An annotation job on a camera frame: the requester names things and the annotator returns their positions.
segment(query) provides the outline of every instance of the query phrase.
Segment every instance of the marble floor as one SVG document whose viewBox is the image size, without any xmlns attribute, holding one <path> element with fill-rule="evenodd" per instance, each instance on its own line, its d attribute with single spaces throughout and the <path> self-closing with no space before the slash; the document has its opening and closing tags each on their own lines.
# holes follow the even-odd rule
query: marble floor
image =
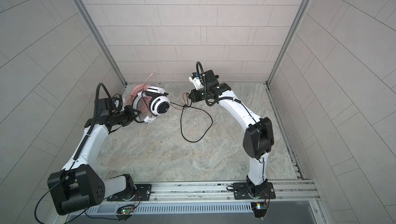
<svg viewBox="0 0 396 224">
<path fill-rule="evenodd" d="M 126 98 L 135 85 L 128 85 Z M 169 93 L 171 102 L 183 104 L 181 98 L 193 88 L 191 83 L 157 84 Z M 295 172 L 279 125 L 271 107 L 265 85 L 260 83 L 229 84 L 238 98 L 253 112 L 272 121 L 275 144 L 269 156 L 269 179 L 295 179 Z M 213 125 L 196 143 L 183 139 L 180 132 L 181 111 L 170 108 L 151 124 L 131 123 L 111 133 L 105 140 L 96 171 L 103 179 L 123 173 L 135 182 L 244 180 L 249 171 L 249 158 L 242 147 L 245 130 L 219 104 L 209 107 L 205 101 L 193 107 L 206 110 Z M 203 111 L 189 108 L 183 113 L 183 134 L 197 140 L 211 121 Z"/>
</svg>

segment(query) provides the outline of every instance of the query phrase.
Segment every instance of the pink cable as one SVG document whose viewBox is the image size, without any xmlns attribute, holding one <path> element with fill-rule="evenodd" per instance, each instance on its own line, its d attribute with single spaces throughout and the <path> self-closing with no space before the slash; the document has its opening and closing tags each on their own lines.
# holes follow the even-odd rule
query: pink cable
<svg viewBox="0 0 396 224">
<path fill-rule="evenodd" d="M 139 92 L 146 91 L 147 88 L 151 87 L 150 84 L 145 84 L 146 81 L 151 77 L 151 75 L 153 75 L 153 74 L 150 74 L 150 76 L 148 76 L 146 78 L 146 80 L 143 82 L 143 84 L 139 84 L 135 88 L 133 88 L 131 94 L 126 99 L 126 105 L 131 105 L 132 101 L 135 99 L 135 97 L 137 96 L 137 94 Z M 144 97 L 144 99 L 145 99 L 146 103 L 148 104 L 150 102 L 150 100 L 151 100 L 151 97 Z M 146 105 L 142 105 L 141 107 L 137 107 L 137 109 L 140 110 L 142 113 L 148 110 Z"/>
</svg>

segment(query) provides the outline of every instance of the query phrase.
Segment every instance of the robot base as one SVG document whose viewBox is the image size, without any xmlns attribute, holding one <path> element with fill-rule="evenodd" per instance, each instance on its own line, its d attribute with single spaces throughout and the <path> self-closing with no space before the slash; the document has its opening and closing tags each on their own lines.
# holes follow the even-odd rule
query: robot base
<svg viewBox="0 0 396 224">
<path fill-rule="evenodd" d="M 112 201 L 135 201 L 136 196 L 139 197 L 140 193 L 140 201 L 148 201 L 150 199 L 151 194 L 151 184 L 135 184 L 136 186 L 136 193 L 131 199 L 122 199 L 117 197 L 116 194 L 112 195 L 111 197 L 107 197 L 106 200 L 108 202 Z"/>
<path fill-rule="evenodd" d="M 248 188 L 247 188 L 247 183 L 233 183 L 232 187 L 234 189 L 238 189 L 238 191 L 234 191 L 234 198 L 235 200 L 243 200 L 243 199 L 265 199 L 265 194 L 262 194 L 260 197 L 257 198 L 253 198 L 250 196 L 249 192 L 248 192 Z M 272 183 L 267 182 L 265 183 L 265 187 L 264 187 L 264 193 L 267 194 L 267 196 L 269 196 L 270 199 L 275 199 L 275 191 L 274 191 L 274 187 L 272 186 Z"/>
</svg>

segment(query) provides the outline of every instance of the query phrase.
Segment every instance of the vent grille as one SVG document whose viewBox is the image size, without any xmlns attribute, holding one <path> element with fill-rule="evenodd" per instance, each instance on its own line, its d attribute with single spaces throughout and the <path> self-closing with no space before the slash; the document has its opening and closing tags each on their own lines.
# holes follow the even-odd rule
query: vent grille
<svg viewBox="0 0 396 224">
<path fill-rule="evenodd" d="M 115 215 L 116 209 L 126 204 L 99 205 L 87 209 L 90 216 Z M 78 215 L 83 210 L 70 215 Z M 253 212 L 250 202 L 233 203 L 141 203 L 134 211 L 134 215 L 153 214 L 186 214 L 186 213 L 246 213 Z"/>
</svg>

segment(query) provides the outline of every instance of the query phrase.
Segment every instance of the white headphones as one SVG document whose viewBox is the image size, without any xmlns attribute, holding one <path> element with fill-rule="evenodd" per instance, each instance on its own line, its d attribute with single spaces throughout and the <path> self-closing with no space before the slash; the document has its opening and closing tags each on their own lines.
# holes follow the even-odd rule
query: white headphones
<svg viewBox="0 0 396 224">
<path fill-rule="evenodd" d="M 169 110 L 170 102 L 167 97 L 168 93 L 165 92 L 164 88 L 151 86 L 146 91 L 139 92 L 132 102 L 132 108 L 137 109 L 137 103 L 142 97 L 151 97 L 149 103 L 146 103 L 149 107 L 150 117 L 144 118 L 144 122 L 153 122 L 157 115 L 162 115 Z M 140 117 L 136 117 L 136 120 L 142 122 Z"/>
</svg>

